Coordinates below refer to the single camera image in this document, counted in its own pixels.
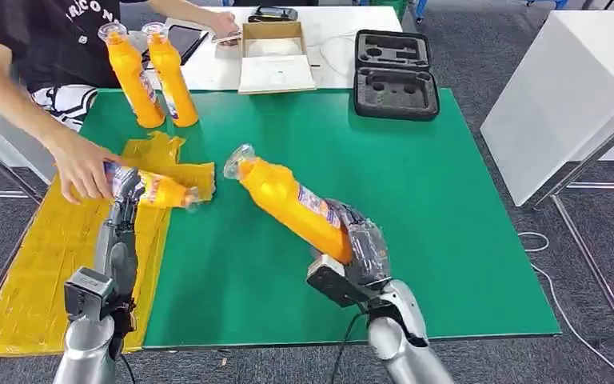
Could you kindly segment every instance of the black tablet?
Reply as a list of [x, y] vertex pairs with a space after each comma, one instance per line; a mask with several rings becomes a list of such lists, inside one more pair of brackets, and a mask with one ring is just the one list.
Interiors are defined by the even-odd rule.
[[192, 56], [195, 50], [205, 40], [208, 32], [189, 28], [188, 26], [170, 26], [168, 29], [168, 39], [173, 44], [177, 52], [180, 52], [182, 64]]

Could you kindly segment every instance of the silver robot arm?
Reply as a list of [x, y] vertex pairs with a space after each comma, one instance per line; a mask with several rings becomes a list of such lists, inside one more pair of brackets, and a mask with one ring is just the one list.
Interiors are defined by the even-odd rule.
[[351, 206], [327, 200], [348, 232], [353, 257], [343, 266], [313, 250], [307, 283], [342, 307], [358, 304], [369, 315], [369, 345], [395, 384], [452, 384], [429, 348], [425, 320], [410, 288], [389, 274], [382, 233]]
[[450, 384], [449, 372], [429, 347], [425, 320], [413, 292], [392, 280], [377, 299], [387, 306], [369, 315], [369, 345], [396, 384]]
[[65, 282], [71, 323], [54, 384], [114, 384], [123, 339], [134, 330], [134, 223], [144, 188], [137, 169], [119, 176], [121, 190], [100, 227], [94, 268], [81, 267]]

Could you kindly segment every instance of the white shorts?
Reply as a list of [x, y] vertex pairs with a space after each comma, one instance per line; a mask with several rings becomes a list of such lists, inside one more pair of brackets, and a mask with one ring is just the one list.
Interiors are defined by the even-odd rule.
[[98, 96], [94, 86], [70, 84], [50, 86], [31, 94], [32, 100], [69, 128], [79, 131], [90, 107]]

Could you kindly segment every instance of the bottle cap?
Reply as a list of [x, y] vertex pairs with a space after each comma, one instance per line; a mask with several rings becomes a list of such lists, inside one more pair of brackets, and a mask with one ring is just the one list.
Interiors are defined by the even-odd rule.
[[142, 33], [147, 35], [149, 42], [162, 42], [168, 36], [168, 30], [162, 22], [148, 22], [142, 27]]
[[98, 37], [107, 44], [117, 44], [128, 38], [128, 30], [118, 22], [108, 22], [98, 29]]
[[227, 159], [222, 174], [226, 178], [235, 178], [238, 180], [241, 178], [239, 165], [242, 162], [252, 162], [253, 160], [255, 160], [255, 150], [253, 147], [250, 144], [241, 144], [241, 146], [239, 146]]
[[185, 208], [187, 212], [194, 212], [197, 210], [199, 204], [201, 204], [201, 196], [199, 196], [199, 189], [196, 186], [189, 188], [185, 192], [185, 197], [182, 198], [182, 208]]

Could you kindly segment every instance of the human hand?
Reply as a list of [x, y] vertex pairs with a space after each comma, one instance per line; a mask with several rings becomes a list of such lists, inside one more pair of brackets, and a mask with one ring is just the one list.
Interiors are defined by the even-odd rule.
[[[234, 22], [234, 14], [231, 12], [217, 12], [213, 15], [209, 27], [217, 36], [226, 36], [232, 32], [239, 30], [239, 26]], [[238, 40], [229, 40], [221, 42], [222, 45], [233, 46], [238, 43]]]
[[83, 198], [112, 198], [103, 162], [120, 162], [121, 159], [72, 130], [65, 128], [58, 133], [47, 147], [55, 157], [60, 172], [62, 196], [78, 204], [79, 201], [71, 194], [71, 186], [74, 185]]

